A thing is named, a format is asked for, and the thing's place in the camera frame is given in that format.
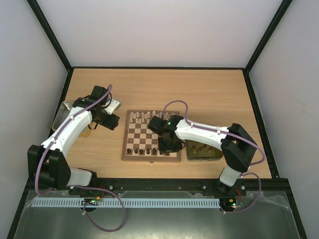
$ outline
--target wooden table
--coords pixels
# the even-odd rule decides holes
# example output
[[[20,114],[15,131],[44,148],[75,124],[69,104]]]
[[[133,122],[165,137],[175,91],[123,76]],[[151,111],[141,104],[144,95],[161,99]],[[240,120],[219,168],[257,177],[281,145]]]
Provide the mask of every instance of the wooden table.
[[[66,100],[89,95],[95,85],[109,84],[113,84],[113,98],[122,104],[115,112],[119,126],[114,131],[98,126],[88,138],[77,138],[67,157],[70,167],[93,170],[107,178],[218,178],[226,165],[223,158],[189,162],[185,150],[181,163],[121,160],[127,110],[162,110],[177,99],[188,103],[190,120],[218,126],[239,123],[262,145],[241,70],[75,69]],[[183,115],[185,107],[176,103],[169,110]],[[261,157],[257,151],[253,161]],[[271,178],[266,161],[250,171]]]

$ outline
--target chessboard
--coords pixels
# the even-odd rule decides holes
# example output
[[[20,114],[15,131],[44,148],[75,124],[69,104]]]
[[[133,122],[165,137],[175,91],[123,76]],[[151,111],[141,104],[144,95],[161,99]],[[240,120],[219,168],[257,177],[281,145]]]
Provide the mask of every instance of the chessboard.
[[[171,115],[179,115],[179,112],[166,111],[164,119],[169,119]],[[123,161],[180,162],[180,151],[159,151],[158,135],[148,129],[153,116],[162,117],[162,111],[128,110],[122,150]]]

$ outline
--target white robotic arm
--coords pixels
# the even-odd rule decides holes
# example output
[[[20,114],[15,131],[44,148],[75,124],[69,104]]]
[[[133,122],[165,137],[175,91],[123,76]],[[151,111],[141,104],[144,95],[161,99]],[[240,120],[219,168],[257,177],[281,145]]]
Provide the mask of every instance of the white robotic arm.
[[[172,116],[168,121],[153,117],[149,129],[159,136],[159,150],[162,152],[176,152],[182,149],[181,140],[193,140],[211,145],[224,154],[227,166],[219,176],[219,181],[226,187],[232,187],[241,173],[248,170],[249,164],[256,152],[251,145],[236,141],[222,132],[231,132],[255,143],[249,134],[239,124],[231,127],[217,127],[188,122],[181,116]]]
[[[113,111],[121,106],[119,101],[109,99],[90,110],[83,111],[88,105],[95,102],[95,99],[98,99],[102,93],[105,93],[105,91],[105,88],[95,86],[88,98],[76,100],[68,117],[56,132],[44,141],[41,146],[32,145],[30,147],[28,150],[28,167],[31,179],[35,179],[37,165],[44,150],[51,145],[41,168],[39,175],[40,183],[57,189],[74,185],[89,185],[92,172],[84,169],[69,168],[66,157],[76,138],[92,121],[111,130],[118,125],[119,117],[114,115]]]

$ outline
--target white wall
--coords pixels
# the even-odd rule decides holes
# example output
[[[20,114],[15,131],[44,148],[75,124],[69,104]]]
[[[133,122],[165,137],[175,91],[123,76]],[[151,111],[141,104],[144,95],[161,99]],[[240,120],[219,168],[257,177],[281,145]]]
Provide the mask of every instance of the white wall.
[[[73,66],[245,67],[282,0],[38,0]]]
[[[27,150],[46,139],[66,70],[27,1],[0,1],[0,238],[28,178]]]
[[[319,227],[319,1],[295,0],[251,72],[280,176],[306,233]]]

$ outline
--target black frame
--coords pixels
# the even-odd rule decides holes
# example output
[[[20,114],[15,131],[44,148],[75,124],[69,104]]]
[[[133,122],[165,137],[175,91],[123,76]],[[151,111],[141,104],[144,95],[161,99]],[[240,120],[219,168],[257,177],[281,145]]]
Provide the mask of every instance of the black frame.
[[[58,107],[55,112],[55,116],[59,109],[60,104],[65,100],[68,87],[72,78],[72,74],[74,69],[76,68],[95,68],[95,69],[187,69],[187,70],[242,70],[245,83],[247,86],[247,91],[250,97],[250,101],[252,104],[252,108],[254,111],[254,115],[256,118],[258,130],[260,133],[260,137],[263,143],[263,147],[267,156],[267,162],[270,168],[272,179],[262,179],[262,189],[263,191],[284,191],[287,194],[289,204],[293,210],[293,215],[297,224],[297,228],[300,234],[300,237],[306,239],[306,232],[303,227],[288,179],[280,178],[278,169],[276,166],[276,162],[273,156],[273,152],[269,143],[269,139],[265,130],[265,125],[262,119],[262,115],[259,109],[259,105],[256,99],[256,95],[254,92],[254,88],[252,86],[252,82],[250,80],[249,72],[252,67],[256,63],[258,57],[266,46],[268,40],[271,35],[275,31],[277,25],[280,20],[284,16],[287,11],[289,5],[292,0],[283,0],[281,5],[279,6],[276,14],[274,15],[272,21],[270,22],[266,32],[264,33],[262,39],[260,40],[256,50],[254,51],[251,59],[249,60],[247,66],[245,68],[229,68],[229,67],[72,67],[64,54],[57,38],[55,37],[48,21],[46,20],[39,4],[36,0],[27,0],[31,9],[33,10],[35,16],[37,17],[39,23],[41,24],[43,30],[47,34],[52,46],[56,50],[58,56],[60,57],[62,63],[64,64],[66,70],[68,71],[65,84],[63,87],[63,91],[59,100]],[[188,191],[188,192],[201,192],[203,195],[211,195],[211,191],[209,190],[210,185],[215,185],[217,179],[121,179],[121,178],[99,178],[98,181],[100,184],[105,185],[107,187],[112,188],[112,190],[116,193],[121,193],[123,191],[134,191],[134,190],[143,190],[147,191],[152,188],[152,190],[165,190],[165,191]],[[257,191],[258,190],[258,180],[257,179],[239,179],[239,184],[245,185],[246,191]],[[14,216],[9,234],[7,238],[13,238],[15,231],[17,229],[17,225],[21,216],[21,213],[24,208],[24,204],[28,195],[29,190],[34,189],[34,184],[31,181],[27,181],[24,192],[22,194],[19,206],[17,208],[16,214]],[[88,195],[87,191],[84,192],[73,192],[73,193],[81,193],[83,196]]]

